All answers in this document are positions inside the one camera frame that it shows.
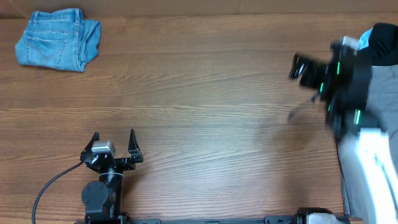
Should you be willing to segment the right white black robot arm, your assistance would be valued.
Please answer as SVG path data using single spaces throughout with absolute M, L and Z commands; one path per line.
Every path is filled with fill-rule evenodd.
M 300 86 L 316 90 L 310 102 L 325 102 L 325 123 L 333 131 L 349 194 L 364 223 L 397 223 L 397 172 L 381 116 L 368 107 L 373 68 L 357 47 L 331 43 L 322 62 L 297 52 L 289 73 Z

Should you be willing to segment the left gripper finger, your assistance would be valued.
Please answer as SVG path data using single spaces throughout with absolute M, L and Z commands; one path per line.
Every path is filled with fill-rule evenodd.
M 92 152 L 92 147 L 96 141 L 100 140 L 100 134 L 98 132 L 95 132 L 89 143 L 86 145 L 86 147 L 82 150 L 82 154 L 86 153 L 91 153 Z
M 139 149 L 139 145 L 137 143 L 136 134 L 133 129 L 131 129 L 130 131 L 129 144 L 127 150 L 132 156 L 138 156 L 141 153 L 141 150 Z

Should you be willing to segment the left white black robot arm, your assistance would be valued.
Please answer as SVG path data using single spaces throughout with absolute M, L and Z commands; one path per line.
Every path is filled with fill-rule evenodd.
M 134 170 L 144 160 L 133 129 L 127 151 L 129 157 L 116 158 L 114 144 L 101 141 L 95 133 L 81 152 L 80 160 L 99 174 L 98 180 L 88 183 L 81 193 L 85 223 L 131 223 L 129 215 L 121 211 L 124 172 Z

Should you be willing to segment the grey khaki shorts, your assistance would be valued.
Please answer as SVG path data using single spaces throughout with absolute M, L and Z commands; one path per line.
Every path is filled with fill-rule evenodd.
M 389 134 L 389 147 L 394 166 L 397 167 L 397 65 L 373 66 L 373 77 L 369 86 L 368 108 L 381 115 Z M 341 173 L 341 184 L 345 215 L 364 218 L 365 211 L 354 192 L 354 179 Z

